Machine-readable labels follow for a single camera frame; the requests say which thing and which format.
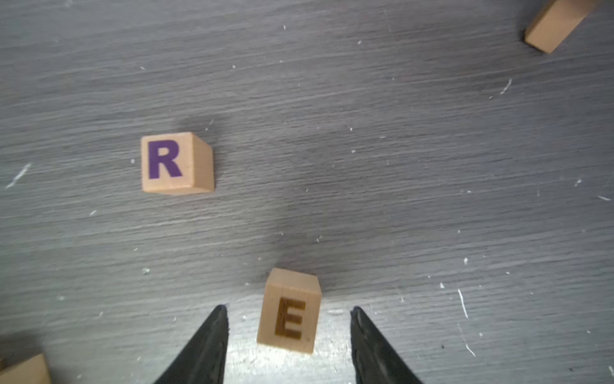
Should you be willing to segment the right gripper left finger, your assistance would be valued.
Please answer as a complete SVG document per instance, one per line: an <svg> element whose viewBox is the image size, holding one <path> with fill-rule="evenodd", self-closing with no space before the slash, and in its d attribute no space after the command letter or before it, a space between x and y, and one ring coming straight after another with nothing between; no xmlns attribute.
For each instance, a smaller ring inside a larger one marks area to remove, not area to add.
<svg viewBox="0 0 614 384"><path fill-rule="evenodd" d="M227 308L218 305L154 383L223 383L229 332Z"/></svg>

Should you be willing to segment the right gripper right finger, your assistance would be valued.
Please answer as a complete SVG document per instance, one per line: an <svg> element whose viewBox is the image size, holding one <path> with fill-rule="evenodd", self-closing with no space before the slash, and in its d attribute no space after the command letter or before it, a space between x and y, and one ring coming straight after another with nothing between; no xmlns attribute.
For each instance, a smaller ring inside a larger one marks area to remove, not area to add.
<svg viewBox="0 0 614 384"><path fill-rule="evenodd" d="M356 383L422 384L361 307L351 311L350 335Z"/></svg>

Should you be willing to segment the wooden block brown E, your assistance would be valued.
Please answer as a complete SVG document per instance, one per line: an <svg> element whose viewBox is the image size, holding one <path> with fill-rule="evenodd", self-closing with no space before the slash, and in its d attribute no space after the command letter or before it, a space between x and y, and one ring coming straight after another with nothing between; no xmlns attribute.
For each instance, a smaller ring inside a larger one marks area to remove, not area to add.
<svg viewBox="0 0 614 384"><path fill-rule="evenodd" d="M322 292L318 277L274 268L265 284L257 343L311 355Z"/></svg>

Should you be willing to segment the wooden block purple R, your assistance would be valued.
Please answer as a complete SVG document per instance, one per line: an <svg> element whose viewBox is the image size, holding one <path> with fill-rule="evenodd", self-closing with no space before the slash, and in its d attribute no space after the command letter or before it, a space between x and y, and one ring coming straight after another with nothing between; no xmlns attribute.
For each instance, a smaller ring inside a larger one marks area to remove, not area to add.
<svg viewBox="0 0 614 384"><path fill-rule="evenodd" d="M163 195L215 191L214 152L192 132L141 138L142 190Z"/></svg>

